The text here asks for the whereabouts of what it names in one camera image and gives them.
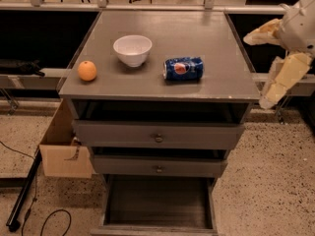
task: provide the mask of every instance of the black pole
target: black pole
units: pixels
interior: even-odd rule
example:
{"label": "black pole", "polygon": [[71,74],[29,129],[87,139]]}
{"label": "black pole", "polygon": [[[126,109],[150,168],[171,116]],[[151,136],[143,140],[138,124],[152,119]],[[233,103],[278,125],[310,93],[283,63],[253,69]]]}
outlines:
{"label": "black pole", "polygon": [[10,217],[7,221],[7,226],[9,227],[10,232],[15,232],[20,228],[21,223],[18,221],[18,217],[21,211],[21,208],[24,204],[24,201],[26,200],[28,196],[29,189],[32,185],[32,180],[34,176],[36,175],[37,168],[39,167],[41,163],[41,154],[39,148],[36,151],[35,159],[31,165],[31,169],[29,171],[29,175],[24,183],[24,186],[18,196],[18,199],[11,211]]}

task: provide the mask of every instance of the can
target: can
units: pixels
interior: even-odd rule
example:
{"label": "can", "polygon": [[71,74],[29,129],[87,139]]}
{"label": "can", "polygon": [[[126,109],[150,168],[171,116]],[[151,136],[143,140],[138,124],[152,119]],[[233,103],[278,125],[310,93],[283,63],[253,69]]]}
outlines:
{"label": "can", "polygon": [[204,63],[200,57],[182,57],[164,62],[163,76],[170,81],[199,80],[204,74]]}

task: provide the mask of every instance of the speckled floor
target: speckled floor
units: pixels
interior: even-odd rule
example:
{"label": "speckled floor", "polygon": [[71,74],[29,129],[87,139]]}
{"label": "speckled floor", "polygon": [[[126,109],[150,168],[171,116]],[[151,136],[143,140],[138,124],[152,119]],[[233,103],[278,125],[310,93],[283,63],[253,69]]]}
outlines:
{"label": "speckled floor", "polygon": [[[14,149],[32,155],[49,125],[55,105],[22,105],[7,116],[0,101],[0,138]],[[296,109],[283,113],[281,125],[274,111],[253,109],[246,130],[228,158],[228,166],[214,192],[219,233],[225,236],[313,236],[315,232],[315,138]],[[24,176],[32,160],[0,147],[2,176]],[[64,208],[72,215],[67,235],[89,235],[101,214],[103,187],[92,179],[45,177],[37,172],[37,202],[24,235],[39,235],[46,217]],[[0,189],[0,235],[10,233],[5,223],[19,189]],[[23,222],[34,195],[34,185],[21,211]],[[65,213],[57,213],[45,226],[44,235],[62,235],[68,225]]]}

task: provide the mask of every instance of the blue can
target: blue can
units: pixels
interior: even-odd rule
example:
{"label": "blue can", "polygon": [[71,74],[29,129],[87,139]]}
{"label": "blue can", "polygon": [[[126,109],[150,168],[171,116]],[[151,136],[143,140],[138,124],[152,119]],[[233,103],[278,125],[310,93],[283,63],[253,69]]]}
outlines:
{"label": "blue can", "polygon": [[164,62],[163,76],[169,81],[199,80],[204,74],[204,63],[200,57],[168,59]]}

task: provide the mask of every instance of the drawer front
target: drawer front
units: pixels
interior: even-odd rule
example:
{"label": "drawer front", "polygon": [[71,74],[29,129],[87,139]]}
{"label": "drawer front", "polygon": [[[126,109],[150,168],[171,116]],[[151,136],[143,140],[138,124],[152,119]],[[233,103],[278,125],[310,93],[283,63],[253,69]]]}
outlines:
{"label": "drawer front", "polygon": [[170,160],[145,157],[95,155],[92,158],[94,171],[99,174],[132,174],[181,177],[219,178],[224,172],[225,161]]}
{"label": "drawer front", "polygon": [[89,147],[234,149],[243,125],[75,121],[77,137]]}

